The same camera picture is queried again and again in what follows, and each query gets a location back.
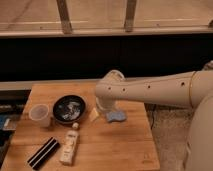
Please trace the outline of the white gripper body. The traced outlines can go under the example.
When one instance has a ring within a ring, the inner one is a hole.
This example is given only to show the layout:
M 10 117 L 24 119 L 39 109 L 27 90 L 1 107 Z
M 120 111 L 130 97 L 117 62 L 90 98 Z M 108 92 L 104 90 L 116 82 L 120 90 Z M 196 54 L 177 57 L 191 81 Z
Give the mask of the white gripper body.
M 115 101 L 108 99 L 105 92 L 102 90 L 103 83 L 117 83 L 124 81 L 125 77 L 119 70 L 110 70 L 95 86 L 96 106 L 102 113 L 107 113 L 115 110 Z

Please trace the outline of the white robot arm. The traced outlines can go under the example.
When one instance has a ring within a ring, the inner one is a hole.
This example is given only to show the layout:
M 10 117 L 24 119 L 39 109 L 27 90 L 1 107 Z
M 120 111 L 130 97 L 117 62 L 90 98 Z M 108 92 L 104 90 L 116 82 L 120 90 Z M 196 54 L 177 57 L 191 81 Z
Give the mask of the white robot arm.
M 183 171 L 213 171 L 213 70 L 127 81 L 119 70 L 109 71 L 95 86 L 97 108 L 112 111 L 118 100 L 195 109 Z

